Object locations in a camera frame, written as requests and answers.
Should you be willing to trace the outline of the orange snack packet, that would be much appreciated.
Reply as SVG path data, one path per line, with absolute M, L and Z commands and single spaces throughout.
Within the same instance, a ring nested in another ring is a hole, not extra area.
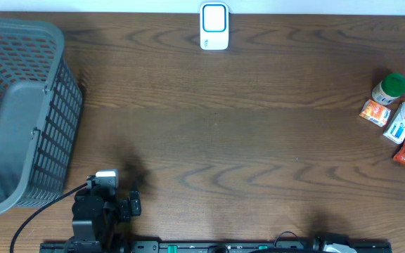
M 367 119 L 368 121 L 383 127 L 387 124 L 390 118 L 391 110 L 384 105 L 376 103 L 374 100 L 368 99 L 359 113 L 360 117 Z

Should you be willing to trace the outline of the green lid jar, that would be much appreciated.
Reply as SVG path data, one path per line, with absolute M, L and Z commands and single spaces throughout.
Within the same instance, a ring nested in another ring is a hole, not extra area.
M 405 76 L 392 73 L 386 76 L 372 90 L 372 99 L 381 104 L 389 105 L 405 94 Z

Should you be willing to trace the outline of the white Panadol medicine box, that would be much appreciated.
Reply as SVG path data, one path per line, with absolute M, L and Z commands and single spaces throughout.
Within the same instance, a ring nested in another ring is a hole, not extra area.
M 405 102 L 401 103 L 394 117 L 388 124 L 383 136 L 396 144 L 401 144 L 405 139 Z

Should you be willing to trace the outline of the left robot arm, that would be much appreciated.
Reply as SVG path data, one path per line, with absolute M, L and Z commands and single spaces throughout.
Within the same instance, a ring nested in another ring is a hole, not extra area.
M 117 225 L 128 223 L 141 214 L 141 197 L 132 186 L 129 197 L 117 196 L 117 177 L 92 176 L 79 190 L 72 206 L 74 235 L 65 243 L 65 253 L 130 252 L 131 246 L 119 233 Z

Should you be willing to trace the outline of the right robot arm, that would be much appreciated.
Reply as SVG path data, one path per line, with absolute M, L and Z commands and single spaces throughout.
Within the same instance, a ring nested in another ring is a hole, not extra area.
M 357 253 L 349 237 L 337 233 L 318 233 L 314 236 L 312 249 L 320 252 Z

